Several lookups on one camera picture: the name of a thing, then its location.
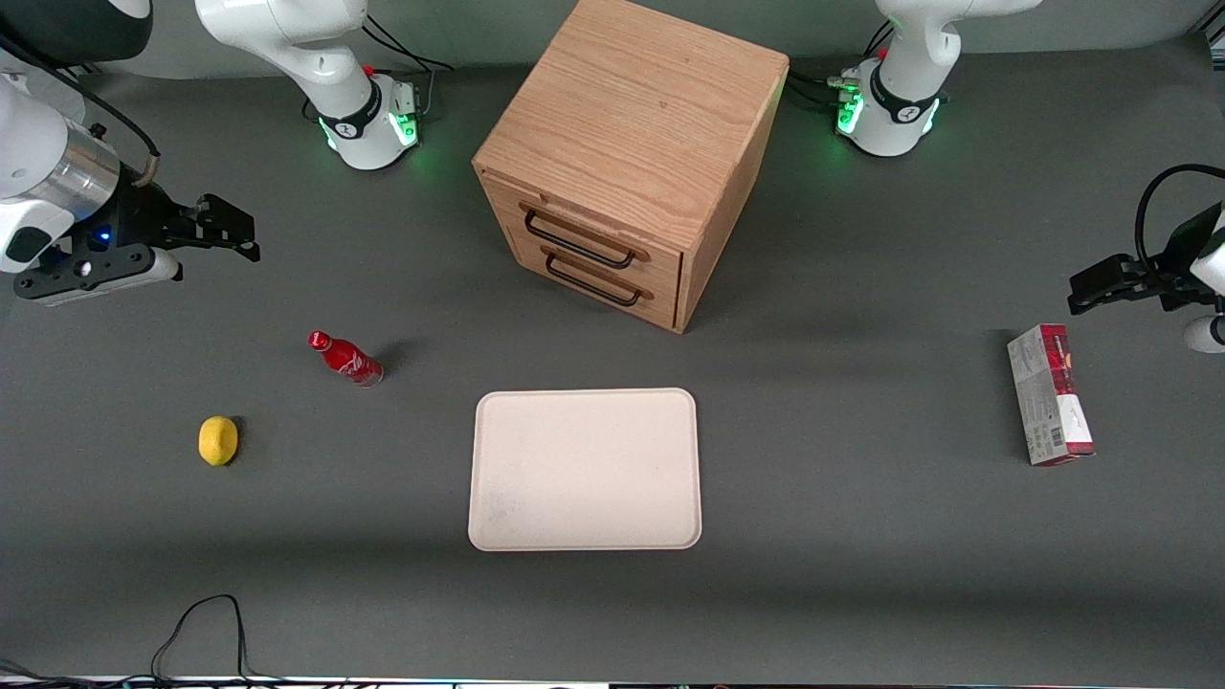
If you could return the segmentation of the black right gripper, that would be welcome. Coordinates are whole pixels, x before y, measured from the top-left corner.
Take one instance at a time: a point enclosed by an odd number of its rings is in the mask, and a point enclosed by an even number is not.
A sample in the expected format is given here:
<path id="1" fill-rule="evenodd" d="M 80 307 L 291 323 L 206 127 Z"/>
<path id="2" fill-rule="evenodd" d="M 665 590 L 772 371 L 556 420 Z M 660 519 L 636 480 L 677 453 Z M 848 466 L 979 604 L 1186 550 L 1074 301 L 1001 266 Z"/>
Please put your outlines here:
<path id="1" fill-rule="evenodd" d="M 261 260 L 251 215 L 225 213 L 213 192 L 201 196 L 196 208 L 187 208 L 172 201 L 157 184 L 136 188 L 130 177 L 120 178 L 110 199 L 96 213 L 76 222 L 67 235 L 74 248 L 83 244 L 92 253 L 132 244 L 165 250 L 202 248 L 203 239 L 227 242 L 251 262 Z"/>

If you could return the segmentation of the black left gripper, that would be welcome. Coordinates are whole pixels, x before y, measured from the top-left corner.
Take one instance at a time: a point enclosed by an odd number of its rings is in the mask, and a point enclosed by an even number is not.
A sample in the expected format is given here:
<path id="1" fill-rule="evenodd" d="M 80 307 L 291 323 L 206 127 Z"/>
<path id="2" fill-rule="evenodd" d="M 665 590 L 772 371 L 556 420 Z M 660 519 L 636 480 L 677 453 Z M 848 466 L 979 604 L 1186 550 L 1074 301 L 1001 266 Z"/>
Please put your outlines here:
<path id="1" fill-rule="evenodd" d="M 1115 272 L 1078 272 L 1069 278 L 1068 309 L 1079 318 L 1093 308 L 1116 300 L 1121 291 L 1161 291 L 1163 311 L 1192 304 L 1223 310 L 1223 278 L 1210 284 L 1192 272 L 1199 257 L 1223 257 L 1223 206 L 1212 206 L 1178 224 L 1167 245 L 1155 257 L 1160 273 L 1129 255 L 1111 255 Z"/>

